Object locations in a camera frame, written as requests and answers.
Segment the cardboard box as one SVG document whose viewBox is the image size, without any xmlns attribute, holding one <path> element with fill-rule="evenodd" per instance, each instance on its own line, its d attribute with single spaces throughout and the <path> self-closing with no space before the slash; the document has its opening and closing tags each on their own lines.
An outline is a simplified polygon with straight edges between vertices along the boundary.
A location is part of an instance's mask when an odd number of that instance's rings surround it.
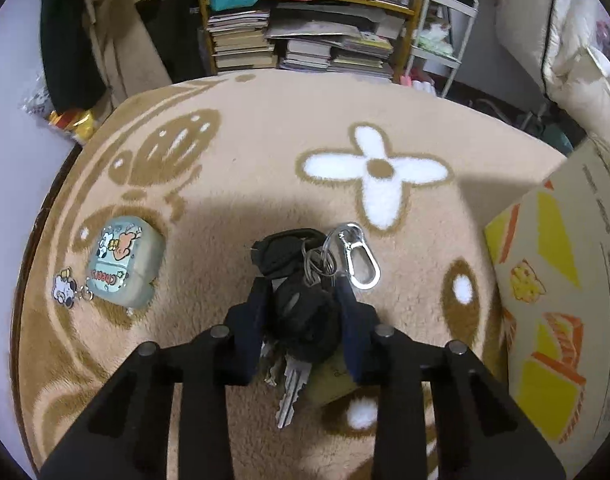
<svg viewBox="0 0 610 480">
<path fill-rule="evenodd" d="M 484 235 L 511 396 L 574 478 L 610 433 L 610 150 L 585 140 Z"/>
</svg>

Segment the bunch of keys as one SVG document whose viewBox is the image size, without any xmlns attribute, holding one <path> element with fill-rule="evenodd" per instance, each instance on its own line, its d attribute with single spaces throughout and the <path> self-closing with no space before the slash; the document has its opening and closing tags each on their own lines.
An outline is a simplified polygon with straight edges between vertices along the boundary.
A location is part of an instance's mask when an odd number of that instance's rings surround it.
<svg viewBox="0 0 610 480">
<path fill-rule="evenodd" d="M 264 338 L 280 356 L 271 370 L 284 374 L 276 415 L 283 429 L 311 372 L 337 351 L 357 384 L 376 375 L 372 334 L 380 320 L 356 293 L 374 289 L 381 269 L 356 222 L 326 234 L 301 228 L 268 235 L 250 248 L 250 260 L 273 286 Z"/>
</svg>

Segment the green cartoon earbuds case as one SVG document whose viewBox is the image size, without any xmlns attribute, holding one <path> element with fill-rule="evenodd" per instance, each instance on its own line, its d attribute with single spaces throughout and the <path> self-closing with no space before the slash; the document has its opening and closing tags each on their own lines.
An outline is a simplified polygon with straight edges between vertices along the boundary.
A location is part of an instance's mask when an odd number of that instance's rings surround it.
<svg viewBox="0 0 610 480">
<path fill-rule="evenodd" d="M 140 217 L 111 218 L 89 258 L 88 289 L 126 310 L 143 309 L 154 296 L 164 251 L 163 235 Z"/>
</svg>

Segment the beige patterned carpet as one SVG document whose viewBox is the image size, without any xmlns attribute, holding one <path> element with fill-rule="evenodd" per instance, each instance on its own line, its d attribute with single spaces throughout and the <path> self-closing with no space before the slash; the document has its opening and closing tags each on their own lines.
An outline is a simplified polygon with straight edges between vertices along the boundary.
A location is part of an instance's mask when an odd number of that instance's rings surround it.
<svg viewBox="0 0 610 480">
<path fill-rule="evenodd" d="M 506 352 L 484 226 L 562 155 L 497 119 L 423 92 L 348 75 L 253 70 L 123 102 L 55 196 L 18 311 L 16 406 L 41 465 L 143 341 L 183 344 L 247 297 L 252 245 L 356 222 L 382 270 L 362 300 L 412 338 L 468 344 L 499 378 Z M 140 312 L 71 307 L 104 224 L 144 219 L 165 258 Z"/>
</svg>

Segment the plastic snack bag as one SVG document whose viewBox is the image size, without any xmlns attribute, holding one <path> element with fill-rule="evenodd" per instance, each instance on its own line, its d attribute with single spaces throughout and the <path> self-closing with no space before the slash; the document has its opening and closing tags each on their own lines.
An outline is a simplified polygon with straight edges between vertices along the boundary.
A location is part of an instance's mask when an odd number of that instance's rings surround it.
<svg viewBox="0 0 610 480">
<path fill-rule="evenodd" d="M 77 144 L 86 144 L 96 132 L 96 121 L 91 110 L 66 110 L 59 113 L 52 102 L 43 74 L 38 74 L 20 101 L 20 109 L 52 131 Z"/>
</svg>

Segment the stack of books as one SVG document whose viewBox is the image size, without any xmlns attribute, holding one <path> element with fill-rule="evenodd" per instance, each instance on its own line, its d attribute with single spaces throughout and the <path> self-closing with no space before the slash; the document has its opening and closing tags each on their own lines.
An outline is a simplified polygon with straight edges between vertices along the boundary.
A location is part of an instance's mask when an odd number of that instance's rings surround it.
<svg viewBox="0 0 610 480">
<path fill-rule="evenodd" d="M 207 31 L 218 72 L 265 70 L 277 66 L 274 43 L 266 37 L 269 9 L 250 9 L 212 15 Z"/>
</svg>

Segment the white metal rack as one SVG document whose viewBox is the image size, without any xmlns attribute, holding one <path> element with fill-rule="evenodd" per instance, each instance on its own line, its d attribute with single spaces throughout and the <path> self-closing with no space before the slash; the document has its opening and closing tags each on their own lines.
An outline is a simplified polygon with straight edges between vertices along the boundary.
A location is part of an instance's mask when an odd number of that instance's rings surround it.
<svg viewBox="0 0 610 480">
<path fill-rule="evenodd" d="M 462 64 L 466 46 L 478 14 L 478 0 L 423 0 L 419 25 L 412 35 L 410 54 L 404 77 L 412 84 L 416 62 L 436 63 L 448 70 L 439 95 L 446 98 Z M 451 36 L 451 14 L 464 18 L 464 33 L 459 42 Z"/>
</svg>

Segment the white duvet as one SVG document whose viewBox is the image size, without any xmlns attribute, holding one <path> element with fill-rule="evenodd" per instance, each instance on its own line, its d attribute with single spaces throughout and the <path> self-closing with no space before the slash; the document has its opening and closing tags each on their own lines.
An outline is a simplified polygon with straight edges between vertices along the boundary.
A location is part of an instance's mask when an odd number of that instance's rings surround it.
<svg viewBox="0 0 610 480">
<path fill-rule="evenodd" d="M 610 16 L 600 0 L 500 0 L 496 31 L 542 93 L 610 148 Z"/>
</svg>

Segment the wooden bookshelf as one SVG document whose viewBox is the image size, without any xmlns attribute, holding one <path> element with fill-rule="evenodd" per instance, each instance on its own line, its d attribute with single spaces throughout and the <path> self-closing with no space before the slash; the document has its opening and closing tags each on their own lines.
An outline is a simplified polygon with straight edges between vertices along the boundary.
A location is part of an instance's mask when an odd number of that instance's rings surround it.
<svg viewBox="0 0 610 480">
<path fill-rule="evenodd" d="M 413 35 L 419 26 L 420 12 L 423 0 L 412 0 L 410 8 L 398 6 L 385 0 L 310 0 L 305 2 L 292 0 L 267 0 L 274 6 L 279 6 L 280 11 L 291 11 L 296 18 L 313 18 L 314 12 L 318 12 L 324 18 L 329 18 L 332 11 L 339 10 L 376 10 L 380 9 L 387 15 L 404 18 L 398 38 L 401 44 L 395 53 L 394 81 L 398 82 L 405 73 L 409 55 L 412 51 Z M 198 0 L 202 18 L 202 28 L 200 37 L 204 40 L 206 58 L 206 70 L 209 75 L 217 75 L 216 52 L 212 34 L 207 30 L 208 19 L 210 18 L 209 0 Z"/>
</svg>

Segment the cartoon dog keychain charm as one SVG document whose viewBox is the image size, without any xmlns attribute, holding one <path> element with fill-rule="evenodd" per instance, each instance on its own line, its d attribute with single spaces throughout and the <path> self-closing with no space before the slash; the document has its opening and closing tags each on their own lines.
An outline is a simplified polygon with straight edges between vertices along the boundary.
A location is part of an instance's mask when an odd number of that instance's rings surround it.
<svg viewBox="0 0 610 480">
<path fill-rule="evenodd" d="M 71 309 L 76 302 L 90 302 L 93 292 L 86 284 L 77 283 L 71 268 L 65 268 L 53 278 L 51 297 L 60 306 Z"/>
</svg>

